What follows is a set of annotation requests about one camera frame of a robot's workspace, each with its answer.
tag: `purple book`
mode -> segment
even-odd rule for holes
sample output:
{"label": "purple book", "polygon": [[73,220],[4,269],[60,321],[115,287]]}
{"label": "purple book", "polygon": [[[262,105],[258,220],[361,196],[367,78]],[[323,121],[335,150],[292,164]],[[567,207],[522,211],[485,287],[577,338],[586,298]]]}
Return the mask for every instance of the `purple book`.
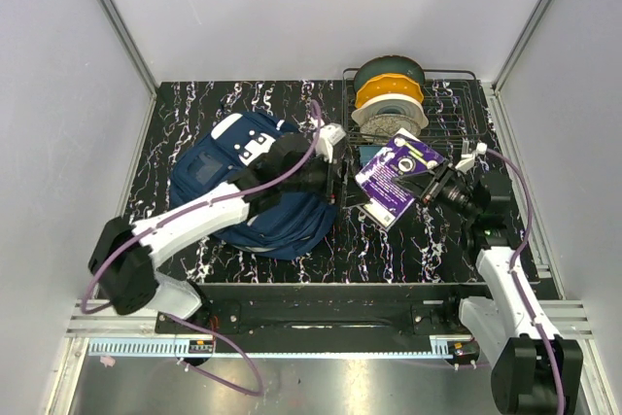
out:
{"label": "purple book", "polygon": [[415,200],[408,191],[392,182],[394,177],[426,172],[443,160],[435,150],[400,129],[356,175],[355,180],[370,199],[360,209],[389,230]]}

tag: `dark green plate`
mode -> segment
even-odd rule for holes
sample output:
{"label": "dark green plate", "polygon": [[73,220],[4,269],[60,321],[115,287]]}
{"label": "dark green plate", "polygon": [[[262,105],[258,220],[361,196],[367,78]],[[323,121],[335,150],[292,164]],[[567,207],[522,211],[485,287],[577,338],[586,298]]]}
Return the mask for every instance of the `dark green plate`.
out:
{"label": "dark green plate", "polygon": [[359,69],[354,77],[354,91],[359,92],[359,89],[370,79],[385,73],[400,73],[419,85],[423,85],[426,81],[424,70],[412,58],[401,55],[384,55],[369,60]]}

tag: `cable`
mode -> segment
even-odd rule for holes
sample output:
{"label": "cable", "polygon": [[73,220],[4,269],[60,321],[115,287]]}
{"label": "cable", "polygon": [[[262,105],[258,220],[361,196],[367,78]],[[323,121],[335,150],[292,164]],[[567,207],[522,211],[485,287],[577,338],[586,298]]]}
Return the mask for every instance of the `cable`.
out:
{"label": "cable", "polygon": [[[300,158],[300,160],[290,170],[280,175],[279,177],[276,177],[274,180],[271,180],[270,182],[267,182],[258,187],[253,187],[251,189],[242,190],[237,193],[230,193],[230,194],[225,194],[223,196],[217,196],[214,199],[210,199],[210,200],[203,201],[197,204],[193,204],[192,206],[189,206],[185,209],[182,209],[176,212],[175,214],[172,214],[164,218],[162,221],[157,223],[155,227],[149,227],[145,229],[144,231],[140,232],[139,234],[132,236],[132,238],[130,238],[129,240],[124,242],[122,245],[120,245],[109,257],[107,257],[106,260],[99,267],[99,269],[97,269],[97,271],[93,274],[93,277],[91,278],[90,282],[88,283],[88,286],[86,287],[86,292],[84,296],[82,297],[82,301],[80,302],[80,309],[83,312],[83,314],[92,315],[106,308],[109,308],[112,305],[112,303],[109,301],[108,303],[104,303],[103,305],[97,306],[95,308],[91,308],[91,309],[86,308],[88,305],[88,299],[92,296],[96,285],[99,283],[99,280],[102,278],[104,273],[108,270],[108,268],[113,263],[113,261],[115,261],[115,259],[117,259],[120,255],[122,255],[125,251],[127,251],[134,244],[137,244],[143,238],[154,233],[158,228],[162,228],[165,225],[175,221],[176,219],[179,219],[180,217],[188,213],[191,213],[192,211],[195,211],[197,209],[203,208],[205,206],[212,206],[215,203],[220,203],[221,201],[227,201],[229,199],[239,198],[247,194],[253,194],[259,191],[270,189],[274,187],[275,185],[280,184],[284,180],[290,178],[297,170],[299,170],[306,163],[306,161],[309,160],[311,155],[313,155],[313,152],[315,151],[315,148],[318,145],[318,142],[320,141],[320,134],[322,131],[322,125],[321,125],[322,109],[320,108],[320,104],[315,99],[312,99],[310,101],[310,104],[311,104],[311,116],[313,117],[313,119],[316,120],[316,131],[313,136],[313,142],[307,149],[306,153]],[[259,375],[259,371],[257,367],[255,366],[253,361],[249,358],[249,356],[246,355],[246,353],[240,347],[238,347],[233,341],[231,341],[228,337],[225,337],[224,335],[219,334],[218,332],[193,325],[192,323],[189,323],[176,316],[169,315],[167,313],[164,313],[164,315],[170,318],[171,320],[175,321],[176,323],[179,323],[180,325],[185,326],[186,328],[194,329],[204,334],[213,335],[214,337],[219,338],[223,340],[224,342],[226,342],[227,344],[229,344],[238,354],[242,356],[244,361],[248,364],[249,368],[253,371],[253,374],[255,374],[255,377],[258,380],[259,389],[257,391],[252,391],[246,388],[242,388],[241,386],[238,386],[236,384],[233,384],[230,381],[226,381],[223,378],[216,376],[215,374],[212,374],[203,369],[196,368],[194,366],[189,366],[189,365],[187,365],[187,368],[189,367],[193,371],[199,374],[202,374],[203,376],[206,376],[210,379],[213,379],[214,381],[218,381],[219,383],[227,386],[228,388],[238,391],[242,394],[245,394],[248,396],[256,396],[256,397],[263,396],[263,381],[261,380],[261,376]]]}
{"label": "cable", "polygon": [[509,261],[509,269],[512,274],[512,281],[516,286],[516,291],[521,296],[521,300],[527,309],[527,313],[530,315],[532,322],[534,322],[534,327],[537,332],[540,334],[540,338],[542,339],[542,343],[544,344],[544,349],[546,350],[546,355],[548,356],[548,360],[551,362],[551,370],[553,371],[553,380],[555,381],[555,390],[557,392],[557,415],[564,415],[565,409],[565,399],[564,399],[564,386],[562,385],[562,375],[560,374],[560,368],[557,365],[557,360],[555,360],[555,352],[553,351],[553,346],[548,340],[546,336],[546,332],[541,324],[536,323],[536,312],[534,308],[529,302],[527,297],[527,293],[525,289],[523,289],[523,285],[519,280],[518,273],[514,270],[514,266],[516,265],[516,261],[518,260],[521,252],[525,250],[527,243],[529,241],[529,236],[532,233],[532,220],[534,216],[534,204],[532,203],[532,198],[529,194],[529,190],[527,189],[527,181],[525,180],[525,176],[521,169],[518,168],[514,162],[512,162],[508,157],[505,157],[501,153],[496,152],[495,150],[491,150],[490,148],[486,151],[489,155],[492,155],[507,164],[512,171],[518,177],[518,180],[521,183],[521,187],[523,189],[523,193],[525,194],[525,199],[527,200],[527,225],[525,227],[525,234],[523,235],[523,241],[518,246],[518,248],[514,251],[512,257]]}

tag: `teal object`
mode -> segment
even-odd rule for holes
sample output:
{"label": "teal object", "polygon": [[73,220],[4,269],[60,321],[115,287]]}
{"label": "teal object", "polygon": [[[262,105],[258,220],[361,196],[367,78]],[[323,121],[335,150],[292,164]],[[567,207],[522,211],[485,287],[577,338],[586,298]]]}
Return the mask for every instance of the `teal object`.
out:
{"label": "teal object", "polygon": [[354,77],[354,91],[359,92],[359,89],[373,77],[384,75],[385,73],[405,75],[421,86],[426,82],[424,69],[412,58],[402,55],[384,55],[369,60],[359,69]]}
{"label": "teal object", "polygon": [[365,167],[380,150],[382,150],[382,146],[359,146],[361,167]]}

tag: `light blue rack gear strip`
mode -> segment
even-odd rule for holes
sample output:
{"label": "light blue rack gear strip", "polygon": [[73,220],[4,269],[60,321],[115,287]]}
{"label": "light blue rack gear strip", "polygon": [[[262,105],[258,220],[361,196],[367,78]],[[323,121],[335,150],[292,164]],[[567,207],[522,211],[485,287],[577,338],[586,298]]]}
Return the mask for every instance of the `light blue rack gear strip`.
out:
{"label": "light blue rack gear strip", "polygon": [[[254,359],[317,359],[317,360],[432,360],[449,359],[449,340],[430,338],[429,352],[351,352],[351,353],[251,353]],[[212,342],[192,345],[188,338],[91,338],[88,354],[92,357],[146,357],[146,358],[241,358],[236,353],[213,353]]]}

